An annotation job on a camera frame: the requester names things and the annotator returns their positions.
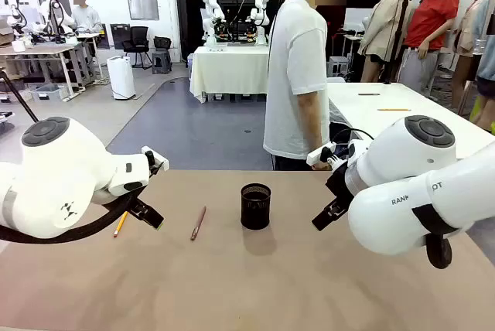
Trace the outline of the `black office chair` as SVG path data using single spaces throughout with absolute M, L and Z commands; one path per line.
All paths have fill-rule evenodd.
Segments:
M 126 56 L 129 53 L 134 53 L 135 55 L 133 68 L 138 67 L 138 60 L 140 60 L 143 70 L 152 67 L 152 60 L 149 56 L 148 30 L 148 26 L 131 26 L 130 39 L 122 43 Z

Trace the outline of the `white air purifier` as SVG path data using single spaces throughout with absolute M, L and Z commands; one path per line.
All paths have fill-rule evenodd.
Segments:
M 115 100 L 126 101 L 135 96 L 134 77 L 128 56 L 113 56 L 107 59 L 111 90 Z

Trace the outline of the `clear plastic bin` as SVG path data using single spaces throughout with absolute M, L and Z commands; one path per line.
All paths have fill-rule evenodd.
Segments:
M 69 97 L 69 91 L 64 85 L 45 84 L 32 90 L 32 97 L 35 101 L 64 101 Z

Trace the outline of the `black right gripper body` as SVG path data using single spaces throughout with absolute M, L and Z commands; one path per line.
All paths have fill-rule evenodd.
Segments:
M 351 192 L 345 182 L 347 161 L 333 170 L 332 175 L 327 179 L 326 187 L 335 196 L 332 204 L 338 207 L 348 207 L 351 203 Z

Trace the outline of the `reddish brown pencil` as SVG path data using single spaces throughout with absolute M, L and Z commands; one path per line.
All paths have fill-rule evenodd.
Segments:
M 193 232 L 191 233 L 191 236 L 190 236 L 190 240 L 191 240 L 191 241 L 195 241 L 195 240 L 196 240 L 197 235 L 198 235 L 198 233 L 199 233 L 199 231 L 200 231 L 200 228 L 201 228 L 201 226 L 202 226 L 203 219 L 204 219 L 204 217 L 205 217 L 205 215 L 206 215 L 206 211 L 207 211 L 207 207 L 206 207 L 206 206 L 204 206 L 204 207 L 202 208 L 202 210 L 200 211 L 200 215 L 199 215 L 199 217 L 198 217 L 198 219 L 197 219 L 196 225 L 195 225 L 195 227 L 193 228 Z

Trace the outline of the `seated person in white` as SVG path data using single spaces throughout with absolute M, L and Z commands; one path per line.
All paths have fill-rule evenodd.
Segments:
M 100 33 L 103 29 L 100 16 L 87 4 L 87 0 L 73 0 L 72 18 L 78 32 Z

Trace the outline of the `black mesh pen holder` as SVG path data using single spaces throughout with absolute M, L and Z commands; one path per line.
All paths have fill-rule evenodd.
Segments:
M 241 189 L 241 224 L 249 230 L 262 230 L 270 224 L 271 190 L 260 183 Z

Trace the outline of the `grey work desk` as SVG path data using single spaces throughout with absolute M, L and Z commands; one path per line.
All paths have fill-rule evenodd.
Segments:
M 0 56 L 5 56 L 7 61 L 12 62 L 37 61 L 41 67 L 45 84 L 52 85 L 55 83 L 50 79 L 47 63 L 59 63 L 64 73 L 67 88 L 62 90 L 59 85 L 58 91 L 64 94 L 61 100 L 68 102 L 82 94 L 87 85 L 103 78 L 97 56 L 95 59 L 98 70 L 94 69 L 94 58 L 90 54 L 90 44 L 88 43 L 91 41 L 95 53 L 97 53 L 96 36 L 96 34 L 83 34 L 74 37 L 77 41 L 75 44 L 40 43 L 19 52 L 15 51 L 13 46 L 0 47 Z

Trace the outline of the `person in red shirt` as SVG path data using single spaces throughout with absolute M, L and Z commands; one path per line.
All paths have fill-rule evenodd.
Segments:
M 421 0 L 405 37 L 398 82 L 425 94 L 438 66 L 447 31 L 453 26 L 459 0 Z

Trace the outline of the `black tripod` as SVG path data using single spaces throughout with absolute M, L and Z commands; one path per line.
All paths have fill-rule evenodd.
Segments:
M 386 64 L 386 67 L 384 68 L 384 84 L 390 84 L 391 83 L 391 71 L 392 71 L 392 66 L 394 63 L 394 60 L 396 59 L 396 54 L 398 51 L 398 45 L 400 43 L 401 35 L 402 35 L 402 28 L 403 24 L 405 21 L 405 14 L 408 9 L 408 4 L 411 0 L 403 0 L 401 4 L 401 14 L 399 17 L 398 21 L 398 26 L 396 28 L 395 34 L 394 34 L 394 43 L 392 46 L 391 50 L 391 56 L 389 62 Z

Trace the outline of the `black stool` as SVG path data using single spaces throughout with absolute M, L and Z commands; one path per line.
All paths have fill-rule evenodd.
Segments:
M 154 51 L 152 52 L 152 73 L 168 74 L 172 71 L 172 61 L 169 53 L 171 39 L 155 36 L 153 38 Z

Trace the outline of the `mannequin in beige coat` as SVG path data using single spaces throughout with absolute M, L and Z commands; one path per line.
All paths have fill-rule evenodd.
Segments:
M 365 57 L 361 83 L 377 82 L 380 70 L 391 61 L 401 14 L 401 0 L 380 0 L 373 8 L 358 53 Z

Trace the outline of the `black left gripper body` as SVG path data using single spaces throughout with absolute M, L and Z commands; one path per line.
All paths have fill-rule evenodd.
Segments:
M 162 162 L 154 152 L 145 152 L 144 155 L 148 161 L 148 168 L 149 168 L 148 178 L 151 179 L 162 168 Z

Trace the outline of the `person in white T-shirt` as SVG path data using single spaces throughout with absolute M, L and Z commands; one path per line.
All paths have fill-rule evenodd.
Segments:
M 314 171 L 306 163 L 303 113 L 319 117 L 323 142 L 329 142 L 326 41 L 316 0 L 284 0 L 270 31 L 263 140 L 276 171 Z

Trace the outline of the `person's right forearm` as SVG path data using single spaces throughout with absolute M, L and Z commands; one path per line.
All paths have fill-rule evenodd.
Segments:
M 302 130 L 308 144 L 309 152 L 315 151 L 324 145 L 322 139 L 321 122 L 313 113 L 302 114 Z

